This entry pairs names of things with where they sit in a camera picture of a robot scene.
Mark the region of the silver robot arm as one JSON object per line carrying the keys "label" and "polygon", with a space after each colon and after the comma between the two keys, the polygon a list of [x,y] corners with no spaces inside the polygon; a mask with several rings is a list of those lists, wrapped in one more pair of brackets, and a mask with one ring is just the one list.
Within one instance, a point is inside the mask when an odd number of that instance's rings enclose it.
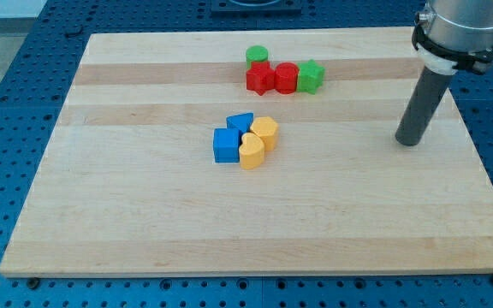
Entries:
{"label": "silver robot arm", "polygon": [[485,74],[493,66],[493,0],[426,0],[412,44],[436,74]]}

